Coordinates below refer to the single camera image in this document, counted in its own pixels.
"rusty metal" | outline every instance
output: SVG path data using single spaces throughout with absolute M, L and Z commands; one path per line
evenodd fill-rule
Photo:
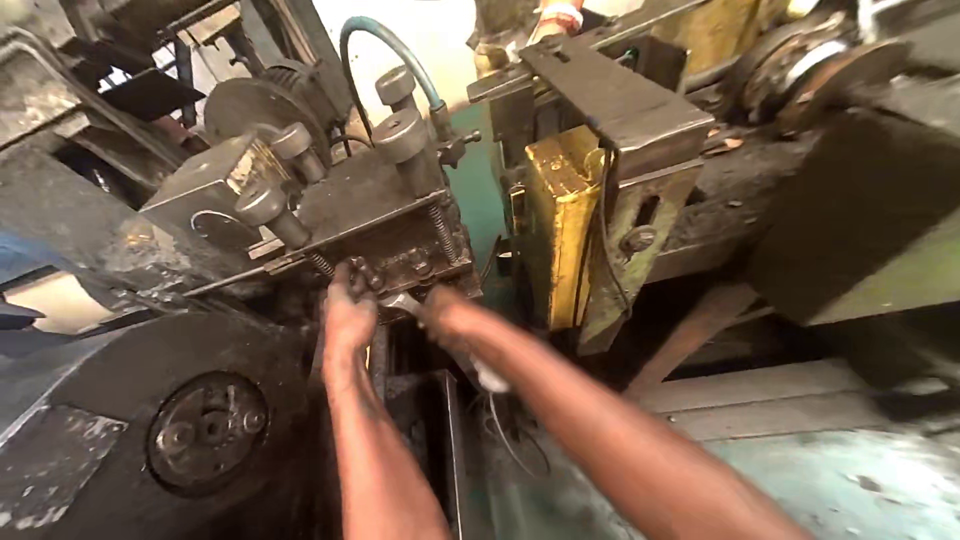
M 588 119 L 600 146 L 615 156 L 602 181 L 606 215 L 598 220 L 606 234 L 591 241 L 590 289 L 578 346 L 583 356 L 603 352 L 693 188 L 713 118 L 568 37 L 545 38 L 521 50 L 520 57 Z M 649 249 L 625 254 L 619 248 L 624 236 L 643 225 L 659 232 L 656 239 Z

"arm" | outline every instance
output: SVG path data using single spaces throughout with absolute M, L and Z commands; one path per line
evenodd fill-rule
M 467 348 L 507 379 L 648 538 L 810 538 L 729 466 L 500 317 L 437 288 L 424 321 L 446 347 Z
M 325 347 L 316 353 L 323 357 L 333 421 L 344 538 L 448 538 L 437 498 L 373 391 L 365 360 L 376 327 L 376 303 L 372 298 L 354 303 L 356 292 L 351 291 L 348 266 L 337 266 L 327 290 Z

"wooden plank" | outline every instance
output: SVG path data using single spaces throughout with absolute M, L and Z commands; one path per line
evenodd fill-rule
M 867 396 L 858 392 L 698 408 L 671 412 L 664 417 L 672 427 L 696 441 L 879 428 L 891 424 Z
M 826 359 L 672 380 L 628 398 L 645 410 L 669 412 L 864 388 L 866 383 L 845 361 Z

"screw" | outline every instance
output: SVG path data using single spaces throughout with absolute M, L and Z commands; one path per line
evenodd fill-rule
M 267 415 L 262 412 L 251 411 L 243 417 L 243 431 L 247 433 L 259 433 L 267 425 Z
M 641 252 L 653 245 L 657 239 L 657 230 L 649 225 L 630 229 L 620 241 L 620 249 L 627 254 Z
M 165 454 L 179 454 L 193 443 L 193 426 L 186 422 L 175 422 L 160 430 L 156 436 L 156 447 Z
M 433 228 L 440 238 L 440 248 L 444 251 L 446 259 L 451 263 L 457 260 L 457 252 L 453 249 L 453 236 L 450 235 L 450 228 L 444 221 L 444 213 L 436 204 L 430 205 L 430 219 L 433 220 Z

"forearm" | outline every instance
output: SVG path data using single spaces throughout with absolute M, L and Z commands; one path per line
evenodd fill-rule
M 648 537 L 807 537 L 730 467 L 533 336 L 489 315 L 461 321 L 470 347 Z
M 376 394 L 362 361 L 324 370 L 349 539 L 447 538 L 436 497 Z

